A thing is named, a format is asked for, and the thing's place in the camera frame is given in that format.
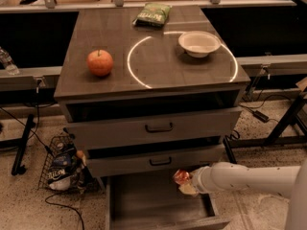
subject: green snack bag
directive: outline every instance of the green snack bag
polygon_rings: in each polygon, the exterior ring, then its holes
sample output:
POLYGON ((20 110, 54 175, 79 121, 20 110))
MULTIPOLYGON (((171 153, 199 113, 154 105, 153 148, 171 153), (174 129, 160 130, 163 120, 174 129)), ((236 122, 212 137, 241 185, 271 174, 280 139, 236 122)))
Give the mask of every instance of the green snack bag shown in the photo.
POLYGON ((170 9, 171 6, 169 5, 147 3, 133 20, 133 25, 163 27, 169 16, 170 9))

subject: drawer front panel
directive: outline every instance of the drawer front panel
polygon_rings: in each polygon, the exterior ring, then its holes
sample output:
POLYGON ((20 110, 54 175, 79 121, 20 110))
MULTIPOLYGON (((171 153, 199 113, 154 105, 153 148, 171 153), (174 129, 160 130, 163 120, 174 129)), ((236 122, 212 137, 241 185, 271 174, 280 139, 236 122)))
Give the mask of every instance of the drawer front panel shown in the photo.
POLYGON ((202 166, 217 162, 221 158, 223 151, 223 145, 216 145, 137 156, 88 159, 87 166, 94 177, 179 169, 187 166, 202 166))
POLYGON ((78 150, 112 148, 199 137, 224 136, 241 108, 69 124, 78 150))

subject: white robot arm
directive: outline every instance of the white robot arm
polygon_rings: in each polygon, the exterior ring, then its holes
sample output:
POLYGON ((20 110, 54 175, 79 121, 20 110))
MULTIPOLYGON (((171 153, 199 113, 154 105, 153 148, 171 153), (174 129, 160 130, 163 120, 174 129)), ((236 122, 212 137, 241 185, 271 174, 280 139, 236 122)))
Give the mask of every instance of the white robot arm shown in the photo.
POLYGON ((191 172, 186 182, 178 184, 181 191, 189 195, 251 188, 289 198, 285 229, 307 229, 307 160, 302 166, 271 168, 220 162, 191 172))

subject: metal stand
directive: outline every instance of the metal stand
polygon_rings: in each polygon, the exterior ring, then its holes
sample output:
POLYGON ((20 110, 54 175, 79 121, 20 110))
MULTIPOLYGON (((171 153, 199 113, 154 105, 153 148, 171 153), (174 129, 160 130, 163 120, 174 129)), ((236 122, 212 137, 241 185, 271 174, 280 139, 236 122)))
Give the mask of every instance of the metal stand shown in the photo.
POLYGON ((229 140, 224 138, 224 146, 230 163, 236 164, 237 161, 232 152, 232 149, 238 148, 251 148, 251 147, 264 147, 270 145, 286 145, 286 144, 301 144, 307 142, 307 128, 306 125, 297 116, 301 108, 306 104, 306 92, 300 93, 282 119, 278 122, 277 126, 267 138, 263 139, 249 139, 249 140, 229 140), (304 133, 304 136, 294 137, 279 137, 288 125, 297 124, 304 133))
POLYGON ((11 139, 6 141, 0 141, 0 149, 18 147, 17 155, 12 166, 12 175, 23 174, 26 171, 25 166, 20 166, 23 154, 27 147, 28 137, 31 128, 34 126, 34 115, 30 114, 23 131, 22 137, 17 139, 11 139))

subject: drawer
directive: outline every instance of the drawer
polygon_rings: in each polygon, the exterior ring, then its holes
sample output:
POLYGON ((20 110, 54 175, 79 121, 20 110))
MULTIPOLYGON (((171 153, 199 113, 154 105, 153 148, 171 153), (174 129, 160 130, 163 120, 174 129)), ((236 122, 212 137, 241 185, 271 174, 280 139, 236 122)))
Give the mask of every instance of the drawer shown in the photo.
POLYGON ((183 195, 176 170, 111 176, 106 185, 106 230, 218 230, 222 218, 210 195, 183 195))
POLYGON ((173 149, 127 156, 88 159, 87 167, 93 177, 141 173, 186 166, 202 166, 220 160, 224 145, 190 149, 173 149))
POLYGON ((131 119, 71 123, 68 132, 78 150, 225 136, 231 133, 241 107, 156 115, 131 119))

